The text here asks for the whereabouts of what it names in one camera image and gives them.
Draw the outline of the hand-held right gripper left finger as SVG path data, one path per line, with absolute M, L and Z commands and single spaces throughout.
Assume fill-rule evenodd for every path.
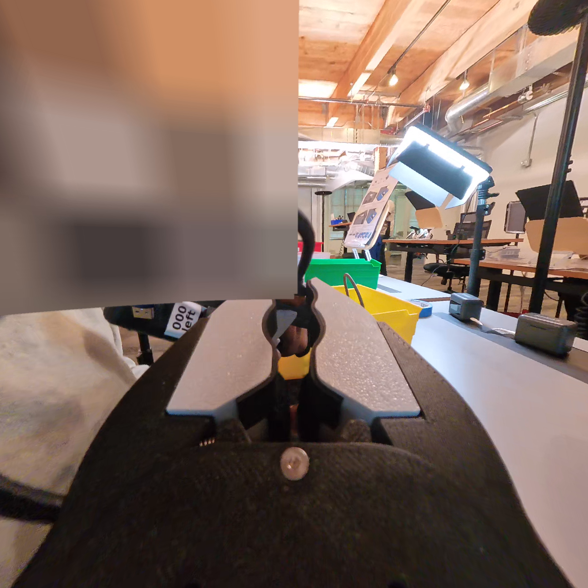
M 229 300 L 215 310 L 166 407 L 172 417 L 234 419 L 251 437 L 270 437 L 279 385 L 275 302 Z

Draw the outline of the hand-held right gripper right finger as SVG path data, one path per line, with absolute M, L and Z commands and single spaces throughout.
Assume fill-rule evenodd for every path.
M 320 437 L 349 420 L 418 417 L 421 408 L 385 334 L 401 338 L 365 309 L 359 289 L 307 282 L 319 325 L 300 389 L 300 437 Z

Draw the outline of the yellow plastic bin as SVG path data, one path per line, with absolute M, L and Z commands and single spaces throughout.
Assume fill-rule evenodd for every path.
M 372 317 L 386 323 L 407 343 L 411 343 L 419 319 L 419 307 L 363 285 L 357 288 L 365 309 Z M 282 357 L 278 361 L 278 372 L 285 380 L 302 379 L 308 374 L 310 357 L 310 352 L 302 357 Z

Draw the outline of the person's left hand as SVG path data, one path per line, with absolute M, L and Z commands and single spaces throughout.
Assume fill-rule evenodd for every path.
M 299 356 L 307 353 L 308 330 L 295 325 L 290 325 L 281 334 L 277 349 L 282 357 Z

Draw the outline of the green plastic bin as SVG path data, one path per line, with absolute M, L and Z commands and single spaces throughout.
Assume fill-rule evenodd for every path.
M 357 285 L 376 289 L 381 264 L 372 259 L 345 258 L 320 259 L 313 258 L 305 272 L 305 282 L 317 277 L 330 286 L 342 286 L 344 274 L 349 274 Z

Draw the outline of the black floor lamp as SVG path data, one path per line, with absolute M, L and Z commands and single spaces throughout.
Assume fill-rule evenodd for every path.
M 320 211 L 320 230 L 317 230 L 317 236 L 320 232 L 320 243 L 321 243 L 321 252 L 322 254 L 326 254 L 328 251 L 328 244 L 327 239 L 325 238 L 325 213 L 326 213 L 326 205 L 325 200 L 329 200 L 330 195 L 332 195 L 331 190 L 327 189 L 320 189 L 315 191 L 316 199 L 318 206 L 320 207 L 318 211 Z

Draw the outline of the instruction poster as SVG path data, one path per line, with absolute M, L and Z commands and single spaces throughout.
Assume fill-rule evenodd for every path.
M 397 184 L 391 176 L 391 168 L 375 173 L 349 226 L 343 241 L 345 248 L 368 250 L 374 246 L 390 212 L 390 198 Z

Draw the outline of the brown wooden desk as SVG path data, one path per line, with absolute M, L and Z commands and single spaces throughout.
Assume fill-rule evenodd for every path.
M 384 239 L 383 244 L 387 245 L 390 251 L 406 253 L 403 280 L 411 283 L 413 276 L 413 259 L 415 254 L 435 254 L 445 256 L 446 261 L 451 262 L 456 258 L 455 254 L 460 247 L 467 249 L 473 248 L 474 240 Z
M 500 292 L 503 284 L 531 288 L 534 282 L 535 267 L 512 262 L 482 261 L 479 277 L 489 281 L 486 307 L 492 311 L 499 310 Z M 583 310 L 581 297 L 587 292 L 586 269 L 551 269 L 546 285 L 547 295 L 559 295 L 563 299 L 566 318 L 577 320 L 578 316 L 587 315 Z

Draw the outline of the black office chair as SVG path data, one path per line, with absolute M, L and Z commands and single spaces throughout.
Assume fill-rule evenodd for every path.
M 446 232 L 447 239 L 454 240 L 472 240 L 474 238 L 475 222 L 458 222 L 455 224 L 453 232 Z M 448 286 L 448 292 L 452 292 L 452 281 L 457 279 L 463 281 L 466 277 L 465 267 L 455 264 L 455 259 L 469 259 L 470 247 L 451 245 L 445 247 L 445 262 L 439 261 L 439 255 L 436 254 L 436 262 L 425 263 L 423 270 L 427 273 L 440 276 L 442 285 Z

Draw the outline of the black light stand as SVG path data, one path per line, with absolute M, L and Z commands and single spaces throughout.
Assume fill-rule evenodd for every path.
M 479 278 L 479 265 L 482 255 L 481 241 L 483 237 L 483 223 L 484 217 L 487 215 L 488 210 L 492 208 L 488 205 L 488 199 L 498 196 L 498 193 L 490 193 L 490 189 L 495 186 L 494 180 L 491 176 L 488 176 L 482 181 L 476 189 L 477 206 L 476 206 L 476 220 L 474 225 L 473 233 L 473 246 L 470 253 L 470 270 L 467 281 L 467 293 L 475 297 L 479 297 L 480 283 Z

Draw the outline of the dark grey stand base block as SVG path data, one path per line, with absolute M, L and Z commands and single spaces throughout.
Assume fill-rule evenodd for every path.
M 514 341 L 552 356 L 566 357 L 576 334 L 577 324 L 573 321 L 529 312 L 518 317 Z

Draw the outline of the led light panel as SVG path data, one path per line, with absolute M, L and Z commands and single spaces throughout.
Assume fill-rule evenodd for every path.
M 447 208 L 464 204 L 492 173 L 490 165 L 420 124 L 408 127 L 391 164 L 389 176 L 434 206 L 452 195 Z

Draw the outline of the grey monitor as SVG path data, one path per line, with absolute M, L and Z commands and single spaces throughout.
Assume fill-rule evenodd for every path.
M 504 232 L 516 235 L 525 233 L 526 222 L 527 215 L 523 204 L 519 200 L 509 202 L 506 205 Z

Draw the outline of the black disc-topped stand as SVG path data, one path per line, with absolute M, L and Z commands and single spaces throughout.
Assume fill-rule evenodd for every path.
M 564 184 L 569 173 L 571 149 L 586 81 L 587 1 L 538 1 L 529 15 L 527 25 L 530 31 L 537 36 L 558 35 L 577 26 L 580 27 L 530 297 L 530 312 L 540 313 L 548 281 L 553 243 L 562 207 Z

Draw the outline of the silver air duct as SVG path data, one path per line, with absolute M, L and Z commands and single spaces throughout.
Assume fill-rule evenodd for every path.
M 500 86 L 493 86 L 488 82 L 468 96 L 455 102 L 445 114 L 447 137 L 455 136 L 460 132 L 462 128 L 462 122 L 460 121 L 469 112 L 475 111 L 477 108 L 494 99 L 507 97 L 521 91 L 528 85 L 528 82 L 522 81 L 521 79 L 511 80 Z

